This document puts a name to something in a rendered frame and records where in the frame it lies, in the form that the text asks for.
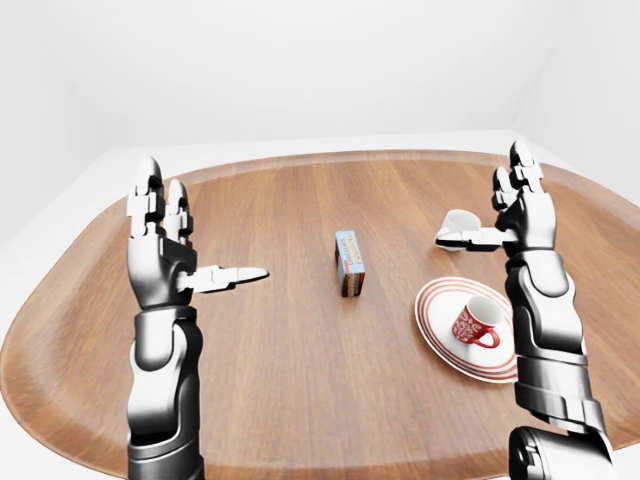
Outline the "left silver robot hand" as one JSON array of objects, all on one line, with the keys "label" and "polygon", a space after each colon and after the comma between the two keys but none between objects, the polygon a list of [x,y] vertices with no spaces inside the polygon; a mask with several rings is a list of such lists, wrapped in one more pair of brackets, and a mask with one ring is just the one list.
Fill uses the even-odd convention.
[{"label": "left silver robot hand", "polygon": [[165,196],[160,167],[150,156],[138,167],[127,215],[131,218],[128,274],[144,310],[187,305],[194,293],[227,290],[269,276],[259,267],[197,266],[197,252],[189,239],[193,218],[186,188],[174,179]]}]

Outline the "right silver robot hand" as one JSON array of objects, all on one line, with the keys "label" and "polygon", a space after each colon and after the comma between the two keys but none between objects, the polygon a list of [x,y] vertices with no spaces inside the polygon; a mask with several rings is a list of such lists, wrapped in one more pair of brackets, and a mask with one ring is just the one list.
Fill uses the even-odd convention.
[{"label": "right silver robot hand", "polygon": [[499,167],[493,174],[492,206],[498,212],[495,225],[455,228],[437,235],[436,245],[470,251],[503,248],[509,256],[554,248],[556,213],[550,194],[542,188],[540,165],[521,140],[511,146],[509,161],[509,169]]}]

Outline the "white mug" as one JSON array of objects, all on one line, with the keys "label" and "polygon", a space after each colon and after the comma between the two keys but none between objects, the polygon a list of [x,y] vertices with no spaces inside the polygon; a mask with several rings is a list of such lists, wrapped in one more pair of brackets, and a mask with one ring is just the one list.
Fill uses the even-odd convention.
[{"label": "white mug", "polygon": [[476,230],[480,228],[481,225],[482,223],[480,218],[472,212],[462,209],[450,210],[446,214],[441,228],[436,234],[435,240],[446,233],[463,230]]}]

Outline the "red patterned mug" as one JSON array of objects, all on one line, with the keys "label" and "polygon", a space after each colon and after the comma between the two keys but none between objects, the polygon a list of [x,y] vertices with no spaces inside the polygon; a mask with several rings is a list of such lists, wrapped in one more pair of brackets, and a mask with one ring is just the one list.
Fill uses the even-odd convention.
[{"label": "red patterned mug", "polygon": [[504,320],[504,312],[493,300],[473,296],[456,318],[452,333],[465,344],[475,344],[487,349],[500,345],[496,327]]}]

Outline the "white plate with red rings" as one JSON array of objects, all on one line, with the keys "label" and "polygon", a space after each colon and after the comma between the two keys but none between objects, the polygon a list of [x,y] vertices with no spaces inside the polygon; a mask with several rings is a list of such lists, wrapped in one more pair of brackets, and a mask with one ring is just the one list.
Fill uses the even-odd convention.
[{"label": "white plate with red rings", "polygon": [[[468,300],[482,296],[495,302],[504,320],[497,325],[500,345],[494,349],[465,344],[452,327]],[[440,277],[424,285],[416,296],[415,316],[422,336],[449,365],[466,375],[490,383],[517,380],[512,308],[509,300],[491,287],[463,277]]]}]

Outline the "chocolate pudding box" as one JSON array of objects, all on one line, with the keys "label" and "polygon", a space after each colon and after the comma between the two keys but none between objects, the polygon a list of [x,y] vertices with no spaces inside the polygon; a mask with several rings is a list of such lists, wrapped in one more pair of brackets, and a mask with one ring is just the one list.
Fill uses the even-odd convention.
[{"label": "chocolate pudding box", "polygon": [[341,295],[359,296],[366,270],[353,230],[338,231],[335,234],[335,259]]}]

